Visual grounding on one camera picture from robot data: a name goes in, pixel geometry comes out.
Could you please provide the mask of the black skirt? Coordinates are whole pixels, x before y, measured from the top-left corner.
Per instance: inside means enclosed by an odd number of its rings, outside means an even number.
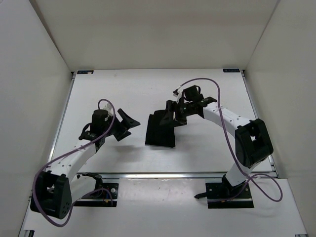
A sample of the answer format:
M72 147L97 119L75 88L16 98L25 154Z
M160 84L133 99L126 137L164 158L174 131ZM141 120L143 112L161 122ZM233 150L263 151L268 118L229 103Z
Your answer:
M174 148L175 133L174 128L168 125L160 125L165 110L157 110L149 114L146 130L145 145Z

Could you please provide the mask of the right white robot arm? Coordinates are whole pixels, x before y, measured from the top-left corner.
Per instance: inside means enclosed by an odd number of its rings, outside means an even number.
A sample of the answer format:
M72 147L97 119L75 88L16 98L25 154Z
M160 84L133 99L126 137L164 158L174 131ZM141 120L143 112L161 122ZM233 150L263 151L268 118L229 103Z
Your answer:
M174 91L175 101L166 102L165 112L159 124L169 127L184 126L187 117L201 118L220 126L225 135L235 139L235 160L224 176L222 194L228 198L239 192L239 185L246 181L252 170L274 151L265 123L261 119L251 120L222 107L218 99L204 97L199 86L194 85L182 92Z

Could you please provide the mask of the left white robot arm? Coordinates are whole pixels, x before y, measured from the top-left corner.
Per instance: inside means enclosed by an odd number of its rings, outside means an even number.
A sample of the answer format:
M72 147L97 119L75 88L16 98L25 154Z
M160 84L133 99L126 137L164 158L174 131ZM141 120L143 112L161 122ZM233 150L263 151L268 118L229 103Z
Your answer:
M91 122L86 124L77 144L69 155L56 159L44 168L35 180L35 192L30 209L37 213L63 219L70 212L74 202L88 193L97 197L103 192L101 176L96 173L79 175L79 170L105 144L109 136L121 141L131 135L131 128L140 126L122 109L118 120L106 109L93 112Z

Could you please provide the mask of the left table corner label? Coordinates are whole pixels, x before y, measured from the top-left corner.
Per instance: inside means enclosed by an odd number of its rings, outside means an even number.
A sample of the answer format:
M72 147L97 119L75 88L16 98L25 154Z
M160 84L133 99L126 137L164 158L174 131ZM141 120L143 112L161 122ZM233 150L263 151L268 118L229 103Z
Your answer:
M77 71L78 75L90 75L90 74L93 74L93 73L94 73L93 70L78 70Z

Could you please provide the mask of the table corner label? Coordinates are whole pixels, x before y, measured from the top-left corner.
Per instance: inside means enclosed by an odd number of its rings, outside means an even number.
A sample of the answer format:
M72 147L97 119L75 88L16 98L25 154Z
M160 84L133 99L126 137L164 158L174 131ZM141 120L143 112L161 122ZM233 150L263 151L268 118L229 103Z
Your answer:
M224 68L223 72L224 73L239 73L240 69L238 69L238 68Z
M94 73L93 70L78 70L77 71L78 75L90 75L90 74L93 74L93 73Z

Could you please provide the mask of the right table corner label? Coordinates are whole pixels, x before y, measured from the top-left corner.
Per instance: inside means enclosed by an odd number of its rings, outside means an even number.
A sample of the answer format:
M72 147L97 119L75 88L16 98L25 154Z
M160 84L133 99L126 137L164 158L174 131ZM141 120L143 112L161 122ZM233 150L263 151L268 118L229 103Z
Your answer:
M238 68L224 68L223 72L224 73L239 73L240 69L238 69Z

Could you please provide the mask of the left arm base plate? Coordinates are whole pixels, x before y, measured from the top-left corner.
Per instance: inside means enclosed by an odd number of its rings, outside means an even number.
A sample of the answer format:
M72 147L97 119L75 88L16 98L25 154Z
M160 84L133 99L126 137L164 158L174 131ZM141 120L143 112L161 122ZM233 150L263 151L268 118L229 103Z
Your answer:
M83 198L75 202L77 207L116 207L119 196L119 180L118 179L103 179L102 188L107 191L99 191L90 195L85 195Z

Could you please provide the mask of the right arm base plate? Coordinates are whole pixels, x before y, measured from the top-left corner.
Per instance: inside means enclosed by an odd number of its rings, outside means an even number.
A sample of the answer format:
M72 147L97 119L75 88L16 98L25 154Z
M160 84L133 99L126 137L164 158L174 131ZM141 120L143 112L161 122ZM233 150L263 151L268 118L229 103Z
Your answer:
M206 198L208 209L254 208L249 184L244 181L233 187L225 176L222 177L220 182L206 182L205 192L196 194L194 198Z

